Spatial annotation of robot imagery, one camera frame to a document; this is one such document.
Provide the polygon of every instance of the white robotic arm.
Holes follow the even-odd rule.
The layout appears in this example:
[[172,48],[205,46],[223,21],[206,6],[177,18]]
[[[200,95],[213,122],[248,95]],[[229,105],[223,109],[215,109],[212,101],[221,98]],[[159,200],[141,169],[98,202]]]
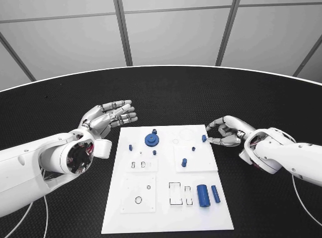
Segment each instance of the white robotic arm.
[[131,103],[95,106],[78,129],[0,151],[0,217],[72,181],[94,156],[110,157],[113,142],[104,137],[113,127],[139,120]]
[[223,146],[238,146],[245,139],[241,158],[271,174],[282,167],[302,180],[322,186],[322,146],[297,143],[290,134],[277,128],[256,130],[232,116],[215,120],[208,131],[219,125],[223,138],[208,141]]

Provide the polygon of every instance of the white board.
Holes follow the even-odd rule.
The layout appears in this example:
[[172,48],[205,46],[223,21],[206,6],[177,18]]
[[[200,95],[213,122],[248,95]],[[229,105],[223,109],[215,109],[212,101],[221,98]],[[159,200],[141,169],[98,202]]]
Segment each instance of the white board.
[[[157,129],[160,143],[149,147],[146,136],[153,129]],[[203,143],[203,135],[208,135],[205,125],[121,129],[103,234],[235,229],[213,149],[209,142]],[[190,171],[182,166],[182,151],[189,157]],[[200,207],[200,184],[209,188],[210,207]],[[218,187],[221,203],[215,201],[213,185]]]

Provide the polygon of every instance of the black table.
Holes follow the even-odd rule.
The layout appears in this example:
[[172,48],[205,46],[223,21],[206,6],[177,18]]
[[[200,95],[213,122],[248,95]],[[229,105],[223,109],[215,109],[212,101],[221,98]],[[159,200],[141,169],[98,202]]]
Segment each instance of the black table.
[[[0,150],[70,132],[93,106],[133,100],[139,122],[126,126],[209,124],[233,115],[256,128],[277,127],[298,142],[322,145],[322,86],[298,79],[219,67],[147,66],[68,75],[0,92]],[[209,132],[219,136],[218,130]],[[48,195],[48,237],[101,235],[120,128],[111,158]],[[292,176],[258,170],[239,158],[242,146],[213,146],[235,231],[154,233],[153,237],[322,237],[322,227],[300,204]],[[298,181],[304,203],[322,222],[322,188]],[[0,237],[28,207],[0,218]],[[44,237],[39,199],[12,237]],[[151,237],[151,234],[107,235]]]

